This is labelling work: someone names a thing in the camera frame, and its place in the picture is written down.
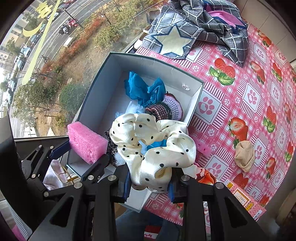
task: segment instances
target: pink sponge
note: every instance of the pink sponge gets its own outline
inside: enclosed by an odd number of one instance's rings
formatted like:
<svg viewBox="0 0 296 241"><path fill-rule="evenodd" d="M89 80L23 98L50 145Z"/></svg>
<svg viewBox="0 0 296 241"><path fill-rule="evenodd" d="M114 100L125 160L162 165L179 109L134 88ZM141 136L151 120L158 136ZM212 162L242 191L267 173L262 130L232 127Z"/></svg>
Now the pink sponge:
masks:
<svg viewBox="0 0 296 241"><path fill-rule="evenodd" d="M108 141L79 121L68 125L68 135L71 148L88 164L106 154Z"/></svg>

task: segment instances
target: white star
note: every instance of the white star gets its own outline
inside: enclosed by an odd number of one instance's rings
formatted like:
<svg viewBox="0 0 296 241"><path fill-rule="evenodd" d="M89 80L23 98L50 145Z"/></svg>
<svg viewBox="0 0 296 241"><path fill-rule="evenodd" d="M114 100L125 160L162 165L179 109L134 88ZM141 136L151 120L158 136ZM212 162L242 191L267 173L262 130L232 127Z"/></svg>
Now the white star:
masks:
<svg viewBox="0 0 296 241"><path fill-rule="evenodd" d="M174 26L168 35L154 35L161 44L163 45L160 54L175 53L182 56L184 51L183 47L190 43L192 39L181 37L177 26Z"/></svg>

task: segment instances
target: knitted fabric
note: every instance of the knitted fabric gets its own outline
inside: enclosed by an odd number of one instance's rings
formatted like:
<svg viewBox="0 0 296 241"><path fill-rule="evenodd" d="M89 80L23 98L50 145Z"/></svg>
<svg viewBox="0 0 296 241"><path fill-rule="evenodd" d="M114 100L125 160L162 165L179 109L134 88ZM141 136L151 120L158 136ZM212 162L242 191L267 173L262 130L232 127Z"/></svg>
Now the knitted fabric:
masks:
<svg viewBox="0 0 296 241"><path fill-rule="evenodd" d="M168 105L172 111L172 120L180 121L183 117L183 110L180 102L175 98L174 95L166 93L163 97L163 103Z"/></svg>
<svg viewBox="0 0 296 241"><path fill-rule="evenodd" d="M171 109L163 102L157 102L146 107L145 113L155 116L156 121L172 119Z"/></svg>

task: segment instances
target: beige sock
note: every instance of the beige sock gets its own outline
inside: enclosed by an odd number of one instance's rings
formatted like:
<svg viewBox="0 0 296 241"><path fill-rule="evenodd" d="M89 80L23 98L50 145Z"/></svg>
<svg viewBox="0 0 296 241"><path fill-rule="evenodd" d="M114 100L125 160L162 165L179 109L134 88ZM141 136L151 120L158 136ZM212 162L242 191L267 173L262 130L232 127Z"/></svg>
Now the beige sock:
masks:
<svg viewBox="0 0 296 241"><path fill-rule="evenodd" d="M244 172L251 170L255 161L255 152L250 141L241 141L237 144L234 161Z"/></svg>

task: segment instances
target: white cloth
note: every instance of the white cloth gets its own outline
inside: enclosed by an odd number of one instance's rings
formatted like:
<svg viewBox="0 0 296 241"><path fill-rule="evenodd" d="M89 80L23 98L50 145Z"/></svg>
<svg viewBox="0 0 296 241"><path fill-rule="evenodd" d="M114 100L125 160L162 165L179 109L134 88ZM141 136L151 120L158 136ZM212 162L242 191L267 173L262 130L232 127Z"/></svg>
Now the white cloth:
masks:
<svg viewBox="0 0 296 241"><path fill-rule="evenodd" d="M176 120L159 120L149 114L124 114L115 119L110 129L117 151L131 173L132 187L153 192L166 192L172 167L185 168L195 161L196 146L188 136L187 124ZM141 153L145 145L167 140L166 147Z"/></svg>

